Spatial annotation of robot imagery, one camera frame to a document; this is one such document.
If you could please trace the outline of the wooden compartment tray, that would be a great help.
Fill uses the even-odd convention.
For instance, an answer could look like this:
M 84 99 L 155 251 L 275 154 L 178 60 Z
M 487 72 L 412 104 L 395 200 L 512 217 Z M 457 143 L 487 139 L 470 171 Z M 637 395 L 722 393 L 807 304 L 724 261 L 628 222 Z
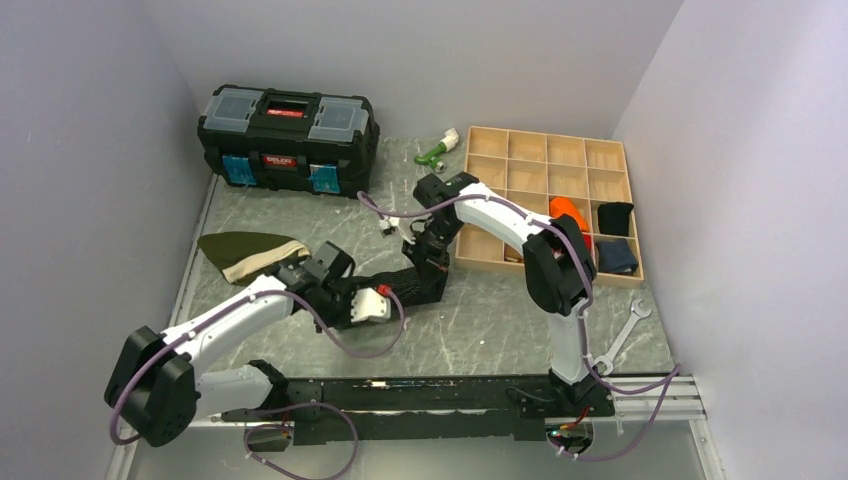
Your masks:
M 552 197 L 571 199 L 589 224 L 594 261 L 598 262 L 595 243 L 615 239 L 626 239 L 639 262 L 642 260 L 622 143 L 472 126 L 463 169 L 495 193 L 537 213 L 549 215 Z M 599 233 L 597 207 L 610 202 L 634 205 L 629 237 Z

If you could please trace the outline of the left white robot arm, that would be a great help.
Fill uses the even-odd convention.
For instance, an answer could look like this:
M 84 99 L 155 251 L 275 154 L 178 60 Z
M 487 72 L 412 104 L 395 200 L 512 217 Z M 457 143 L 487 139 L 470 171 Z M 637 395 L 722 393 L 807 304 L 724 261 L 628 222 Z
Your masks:
M 112 409 L 109 434 L 116 445 L 138 440 L 153 447 L 176 439 L 194 420 L 231 414 L 279 417 L 314 391 L 292 383 L 265 360 L 226 371 L 211 366 L 267 326 L 308 312 L 317 322 L 351 312 L 351 290 L 338 283 L 353 258 L 326 242 L 311 255 L 286 258 L 206 313 L 156 332 L 142 327 L 126 339 L 104 399 Z

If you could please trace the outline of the black striped underwear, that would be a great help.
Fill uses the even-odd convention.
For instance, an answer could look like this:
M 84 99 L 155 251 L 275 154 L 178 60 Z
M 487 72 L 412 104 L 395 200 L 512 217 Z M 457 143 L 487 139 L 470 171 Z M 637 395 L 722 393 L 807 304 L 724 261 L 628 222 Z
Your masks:
M 388 286 L 404 307 L 438 303 L 442 300 L 449 272 L 428 262 L 401 270 L 349 278 L 355 289 Z

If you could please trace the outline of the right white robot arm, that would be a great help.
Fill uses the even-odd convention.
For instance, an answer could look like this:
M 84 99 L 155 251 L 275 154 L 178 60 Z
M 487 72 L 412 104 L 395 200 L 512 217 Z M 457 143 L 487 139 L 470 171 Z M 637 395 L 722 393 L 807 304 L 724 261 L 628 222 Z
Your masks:
M 403 253 L 417 270 L 421 292 L 433 295 L 445 282 L 448 248 L 467 225 L 518 252 L 526 290 L 548 315 L 552 404 L 564 415 L 578 413 L 597 385 L 585 328 L 597 271 L 577 222 L 521 207 L 466 172 L 447 180 L 429 174 L 416 183 L 413 196 L 426 219 Z

